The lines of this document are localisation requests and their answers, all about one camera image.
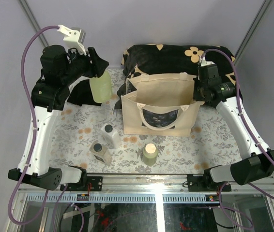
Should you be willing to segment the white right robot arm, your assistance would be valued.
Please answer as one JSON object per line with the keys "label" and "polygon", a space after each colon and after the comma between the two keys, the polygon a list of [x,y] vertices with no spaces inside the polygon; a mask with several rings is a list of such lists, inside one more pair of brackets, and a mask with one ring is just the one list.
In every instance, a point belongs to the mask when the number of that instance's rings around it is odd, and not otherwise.
{"label": "white right robot arm", "polygon": [[205,102],[215,108],[228,125],[241,155],[241,161],[230,165],[219,165],[207,169],[203,175],[203,186],[215,190],[223,182],[244,185],[265,177],[274,171],[274,150],[261,138],[246,114],[241,99],[236,96],[232,82],[223,82],[217,65],[211,61],[198,65],[198,76],[194,78],[196,101]]}

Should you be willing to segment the green liquid bottle black cap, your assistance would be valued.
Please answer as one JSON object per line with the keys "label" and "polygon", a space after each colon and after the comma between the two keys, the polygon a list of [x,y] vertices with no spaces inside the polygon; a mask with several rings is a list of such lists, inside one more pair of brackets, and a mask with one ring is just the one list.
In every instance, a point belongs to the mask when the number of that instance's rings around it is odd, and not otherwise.
{"label": "green liquid bottle black cap", "polygon": [[109,72],[105,70],[101,77],[91,78],[90,88],[93,100],[96,103],[108,101],[112,96],[112,85]]}

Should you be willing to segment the beige canvas tote bag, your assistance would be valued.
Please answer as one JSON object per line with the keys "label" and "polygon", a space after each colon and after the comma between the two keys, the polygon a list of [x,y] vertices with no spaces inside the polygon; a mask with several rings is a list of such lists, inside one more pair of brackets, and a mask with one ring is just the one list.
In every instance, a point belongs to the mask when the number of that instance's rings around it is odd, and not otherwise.
{"label": "beige canvas tote bag", "polygon": [[128,78],[121,96],[124,134],[188,137],[204,104],[193,99],[194,85],[185,72]]}

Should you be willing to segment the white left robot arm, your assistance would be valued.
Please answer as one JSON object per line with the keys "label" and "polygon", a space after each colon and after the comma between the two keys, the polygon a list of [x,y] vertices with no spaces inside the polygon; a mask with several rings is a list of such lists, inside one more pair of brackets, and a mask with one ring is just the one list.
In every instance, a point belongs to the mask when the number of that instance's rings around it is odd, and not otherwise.
{"label": "white left robot arm", "polygon": [[57,187],[81,191],[87,188],[87,171],[77,166],[52,168],[49,156],[56,121],[69,98],[70,85],[80,77],[101,77],[109,63],[93,47],[85,54],[76,48],[65,50],[51,45],[42,51],[41,76],[31,91],[31,128],[20,163],[8,172],[8,178],[47,190]]}

